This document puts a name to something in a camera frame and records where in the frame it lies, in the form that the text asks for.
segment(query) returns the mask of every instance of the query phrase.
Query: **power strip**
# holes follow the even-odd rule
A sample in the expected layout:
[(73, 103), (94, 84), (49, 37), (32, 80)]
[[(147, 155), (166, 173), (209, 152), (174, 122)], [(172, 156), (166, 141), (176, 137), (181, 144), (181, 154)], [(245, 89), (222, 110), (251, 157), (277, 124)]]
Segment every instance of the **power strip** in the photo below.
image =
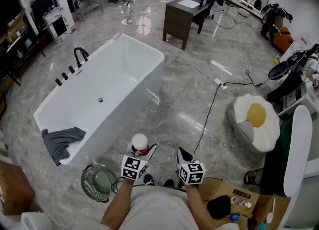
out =
[(220, 79), (216, 78), (215, 83), (216, 83), (216, 85), (219, 85), (221, 90), (223, 90), (223, 91), (227, 90), (227, 86), (223, 85), (224, 83), (222, 83), (222, 81)]

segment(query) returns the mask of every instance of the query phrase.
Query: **sneaker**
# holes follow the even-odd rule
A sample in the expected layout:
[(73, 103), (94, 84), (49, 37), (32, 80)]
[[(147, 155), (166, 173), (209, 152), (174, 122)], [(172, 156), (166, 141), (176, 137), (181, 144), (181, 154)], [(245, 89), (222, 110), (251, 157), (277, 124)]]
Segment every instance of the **sneaker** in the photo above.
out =
[(146, 186), (154, 186), (153, 178), (150, 174), (146, 174), (143, 178), (143, 183)]
[(172, 179), (169, 179), (169, 180), (167, 180), (167, 181), (165, 182), (164, 187), (167, 188), (168, 186), (170, 186), (170, 187), (175, 187), (175, 183), (174, 183), (174, 181), (173, 181)]

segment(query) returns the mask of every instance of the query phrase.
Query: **shoe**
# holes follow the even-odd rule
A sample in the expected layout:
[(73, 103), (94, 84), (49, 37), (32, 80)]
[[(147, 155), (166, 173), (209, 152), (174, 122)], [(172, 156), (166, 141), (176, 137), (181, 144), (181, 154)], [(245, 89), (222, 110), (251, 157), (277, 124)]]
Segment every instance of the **shoe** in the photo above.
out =
[(268, 37), (267, 37), (267, 35), (265, 35), (265, 34), (263, 34), (263, 33), (261, 33), (261, 32), (260, 32), (260, 34), (261, 34), (261, 36), (264, 37), (266, 40), (269, 40)]
[(146, 186), (154, 186), (153, 178), (150, 174), (146, 174), (143, 178), (143, 183)]
[(166, 182), (164, 184), (164, 187), (167, 188), (168, 186), (175, 187), (175, 183), (174, 183), (174, 181), (172, 179), (166, 180)]

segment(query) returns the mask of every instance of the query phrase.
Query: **white paper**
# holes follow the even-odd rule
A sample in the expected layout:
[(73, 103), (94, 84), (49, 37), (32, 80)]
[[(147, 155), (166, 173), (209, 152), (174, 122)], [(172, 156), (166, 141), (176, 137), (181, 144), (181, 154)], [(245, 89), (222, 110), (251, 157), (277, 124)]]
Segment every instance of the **white paper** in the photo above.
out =
[(197, 6), (199, 6), (198, 2), (191, 1), (191, 0), (184, 0), (184, 1), (179, 2), (178, 4), (183, 5), (185, 7), (188, 7), (188, 8), (191, 8), (191, 9), (194, 9)]

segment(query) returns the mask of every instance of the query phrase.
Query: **freestanding bathtub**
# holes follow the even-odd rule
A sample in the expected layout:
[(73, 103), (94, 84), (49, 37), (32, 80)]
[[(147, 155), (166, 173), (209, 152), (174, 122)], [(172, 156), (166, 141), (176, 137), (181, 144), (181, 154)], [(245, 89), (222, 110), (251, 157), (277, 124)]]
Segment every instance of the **freestanding bathtub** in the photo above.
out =
[(40, 129), (49, 132), (78, 127), (86, 132), (71, 144), (64, 165), (87, 165), (112, 143), (161, 86), (164, 54), (124, 34), (74, 68), (34, 113)]

